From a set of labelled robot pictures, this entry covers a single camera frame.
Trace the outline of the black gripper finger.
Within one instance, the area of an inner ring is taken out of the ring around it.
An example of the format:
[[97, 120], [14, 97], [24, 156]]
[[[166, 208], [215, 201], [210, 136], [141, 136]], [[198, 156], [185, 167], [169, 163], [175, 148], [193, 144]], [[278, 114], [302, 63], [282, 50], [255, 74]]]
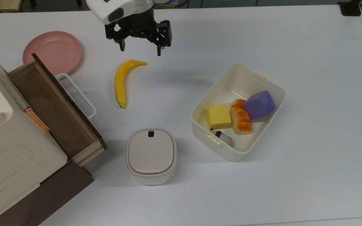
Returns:
[[105, 25], [105, 35], [109, 40], [113, 40], [115, 43], [119, 44], [120, 50], [125, 50], [125, 39], [128, 37], [128, 30], [125, 30], [120, 27], [119, 30], [115, 30], [117, 24], [108, 24]]
[[162, 50], [172, 45], [172, 31], [169, 20], [156, 23], [155, 21], [143, 30], [143, 37], [157, 46], [157, 56]]

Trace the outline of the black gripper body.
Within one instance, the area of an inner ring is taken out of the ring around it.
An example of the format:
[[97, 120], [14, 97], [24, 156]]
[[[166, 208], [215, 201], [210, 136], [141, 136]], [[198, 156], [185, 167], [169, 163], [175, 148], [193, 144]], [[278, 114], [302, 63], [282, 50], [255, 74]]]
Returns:
[[154, 10], [149, 9], [143, 13], [132, 14], [118, 20], [122, 38], [136, 35], [145, 38], [145, 35], [156, 35], [157, 28], [154, 18]]

